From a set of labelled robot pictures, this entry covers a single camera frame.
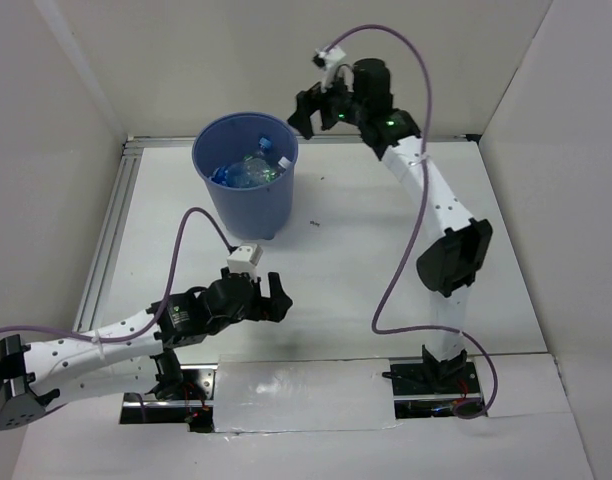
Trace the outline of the clear bottle blue cap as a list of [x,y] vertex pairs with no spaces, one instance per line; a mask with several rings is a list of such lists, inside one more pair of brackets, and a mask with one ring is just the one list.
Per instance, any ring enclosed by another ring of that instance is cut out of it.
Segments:
[[261,159],[268,161],[269,154],[272,150],[273,143],[270,139],[265,136],[261,136],[258,140],[256,149],[243,157],[244,161],[250,161],[254,159]]

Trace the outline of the clear bottle white cap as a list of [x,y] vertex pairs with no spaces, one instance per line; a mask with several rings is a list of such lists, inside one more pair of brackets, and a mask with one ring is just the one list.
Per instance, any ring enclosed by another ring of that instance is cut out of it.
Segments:
[[292,167],[292,162],[288,160],[286,157],[281,157],[276,166],[276,170],[278,173],[283,174],[288,171]]

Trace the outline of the green soda bottle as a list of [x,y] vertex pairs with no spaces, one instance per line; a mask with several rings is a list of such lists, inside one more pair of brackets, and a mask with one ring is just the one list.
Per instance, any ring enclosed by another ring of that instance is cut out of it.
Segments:
[[279,171],[269,171],[266,178],[269,182],[272,182],[276,180],[277,178],[279,178],[280,176],[281,176],[281,173]]

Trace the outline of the blue label bottle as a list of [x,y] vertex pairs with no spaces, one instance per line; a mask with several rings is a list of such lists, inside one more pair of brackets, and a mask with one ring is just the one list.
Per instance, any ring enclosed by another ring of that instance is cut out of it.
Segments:
[[218,167],[213,172],[210,180],[218,185],[229,188],[256,188],[270,183],[266,178],[269,171],[277,170],[264,160],[243,160],[231,165]]

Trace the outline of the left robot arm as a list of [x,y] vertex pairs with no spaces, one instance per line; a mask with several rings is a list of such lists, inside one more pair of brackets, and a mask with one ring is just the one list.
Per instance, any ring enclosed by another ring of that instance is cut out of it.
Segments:
[[116,393],[168,400],[185,379],[176,349],[203,342],[244,320],[281,322],[293,305],[280,276],[270,294],[245,274],[222,272],[130,318],[88,332],[83,340],[0,340],[0,431],[35,422],[75,401]]

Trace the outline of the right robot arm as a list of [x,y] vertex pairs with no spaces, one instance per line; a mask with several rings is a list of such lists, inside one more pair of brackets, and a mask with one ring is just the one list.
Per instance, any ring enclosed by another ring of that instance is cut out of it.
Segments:
[[300,135],[314,135],[311,117],[319,114],[329,130],[344,122],[359,130],[367,145],[405,188],[419,199],[422,219],[415,232],[430,244],[416,260],[416,271],[431,293],[431,324],[440,336],[422,348],[422,379],[434,392],[446,391],[466,365],[461,331],[466,301],[492,237],[486,219],[476,219],[458,200],[442,174],[422,152],[422,133],[411,115],[393,105],[391,75],[384,61],[361,59],[346,84],[343,62],[323,55],[313,59],[324,77],[296,96],[288,123]]

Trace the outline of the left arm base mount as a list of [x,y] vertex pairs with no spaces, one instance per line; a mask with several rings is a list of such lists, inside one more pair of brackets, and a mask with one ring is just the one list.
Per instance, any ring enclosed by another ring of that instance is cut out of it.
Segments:
[[157,399],[154,394],[125,394],[119,424],[182,425],[190,432],[213,433],[217,368],[216,364],[182,365],[183,383],[166,399]]

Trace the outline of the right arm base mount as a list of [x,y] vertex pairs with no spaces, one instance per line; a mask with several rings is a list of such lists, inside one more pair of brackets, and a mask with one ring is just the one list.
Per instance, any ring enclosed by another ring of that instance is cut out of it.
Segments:
[[437,361],[422,348],[421,359],[391,362],[382,377],[391,382],[398,420],[479,416],[484,407],[475,364],[465,350]]

